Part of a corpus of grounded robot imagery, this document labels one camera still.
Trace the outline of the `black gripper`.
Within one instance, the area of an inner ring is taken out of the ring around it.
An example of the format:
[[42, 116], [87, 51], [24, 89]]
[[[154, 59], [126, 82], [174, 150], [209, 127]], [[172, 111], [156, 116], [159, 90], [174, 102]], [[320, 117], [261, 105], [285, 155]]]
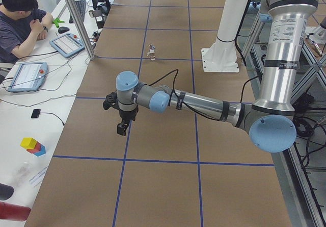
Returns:
[[119, 110], [119, 115], [120, 115], [122, 121], [117, 124], [117, 134], [119, 134], [121, 136], [126, 135], [126, 131], [129, 127], [129, 122], [135, 121], [138, 111], [139, 111], [138, 108], [135, 108], [131, 111], [124, 111], [121, 109]]

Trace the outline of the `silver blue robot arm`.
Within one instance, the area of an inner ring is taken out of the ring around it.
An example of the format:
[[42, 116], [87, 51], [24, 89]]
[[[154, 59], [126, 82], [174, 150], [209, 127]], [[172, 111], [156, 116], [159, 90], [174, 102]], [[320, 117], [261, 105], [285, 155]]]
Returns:
[[121, 72], [113, 93], [113, 106], [122, 119], [117, 133], [126, 134], [139, 106], [157, 113], [173, 106], [211, 120], [229, 122], [246, 131], [261, 150], [278, 153], [290, 148], [296, 139], [290, 99], [307, 20], [317, 7], [318, 0], [261, 0], [261, 11], [271, 17], [272, 24], [259, 96], [251, 105], [231, 104], [165, 85], [150, 86], [140, 82], [131, 71]]

